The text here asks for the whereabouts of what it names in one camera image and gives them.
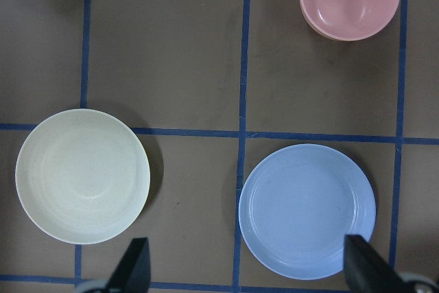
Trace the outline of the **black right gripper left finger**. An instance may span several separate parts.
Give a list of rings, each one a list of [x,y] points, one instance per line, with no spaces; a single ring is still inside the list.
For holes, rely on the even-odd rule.
[[[147,292],[151,283],[148,238],[134,238],[106,284],[107,292]]]

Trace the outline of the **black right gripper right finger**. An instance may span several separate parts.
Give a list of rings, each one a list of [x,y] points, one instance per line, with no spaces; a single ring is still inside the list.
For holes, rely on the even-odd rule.
[[[344,278],[351,292],[403,292],[400,276],[361,235],[344,237]]]

